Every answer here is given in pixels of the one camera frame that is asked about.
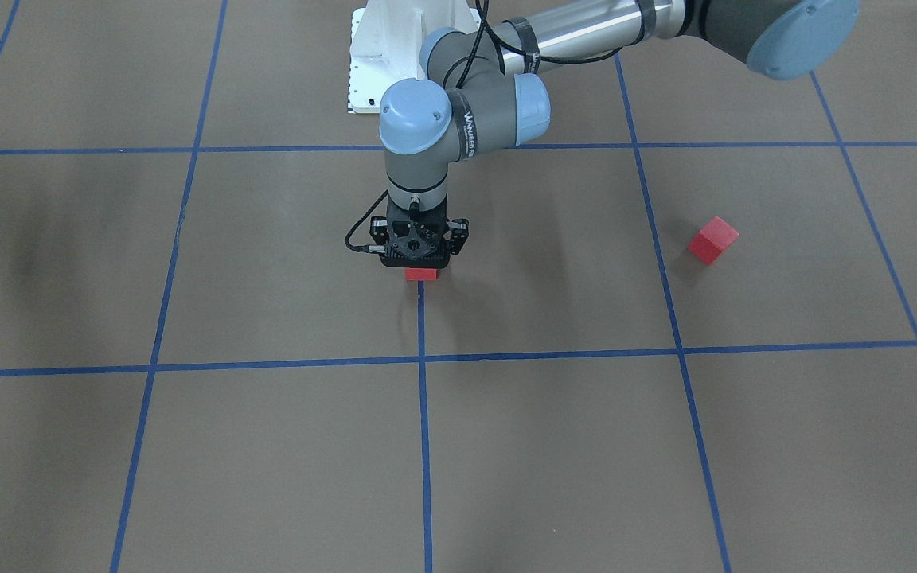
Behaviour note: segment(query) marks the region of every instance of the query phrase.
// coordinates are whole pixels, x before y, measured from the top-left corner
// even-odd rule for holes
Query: metal tube
[[[652,3],[654,29],[651,35],[673,37],[685,20],[685,0],[576,0],[531,16],[525,16],[536,35],[540,53],[550,57],[587,58],[636,42],[643,28],[644,10]],[[516,30],[509,23],[498,23],[494,32],[505,42],[521,48]],[[523,57],[505,50],[505,74],[523,72]],[[541,62],[539,72],[558,64]]]

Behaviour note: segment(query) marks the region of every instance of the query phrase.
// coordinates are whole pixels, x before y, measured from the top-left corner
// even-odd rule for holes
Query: red block
[[[407,268],[405,280],[437,280],[436,268]]]
[[[704,263],[713,264],[721,253],[731,247],[735,239],[738,239],[738,232],[731,225],[725,224],[724,219],[713,217],[689,243],[689,251]]]

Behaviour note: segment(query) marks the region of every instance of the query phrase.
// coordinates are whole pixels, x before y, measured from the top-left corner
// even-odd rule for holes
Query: floor
[[[550,72],[433,283],[359,6],[0,0],[0,571],[917,572],[917,0]]]

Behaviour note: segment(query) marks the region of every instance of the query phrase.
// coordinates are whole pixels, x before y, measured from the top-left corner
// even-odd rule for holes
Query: blue joint cap
[[[745,62],[774,80],[812,72],[841,47],[858,19],[859,0],[803,0],[758,37]]]
[[[550,127],[550,95],[535,73],[516,76],[516,145],[535,140]]]
[[[430,80],[397,81],[381,97],[381,142],[398,155],[429,149],[451,124],[451,101]]]
[[[423,46],[419,47],[419,67],[423,69],[423,73],[427,72],[427,65],[430,63],[430,53],[434,51],[434,46],[441,41],[441,37],[445,37],[452,32],[461,33],[454,28],[438,28],[430,32],[427,39],[423,40]]]

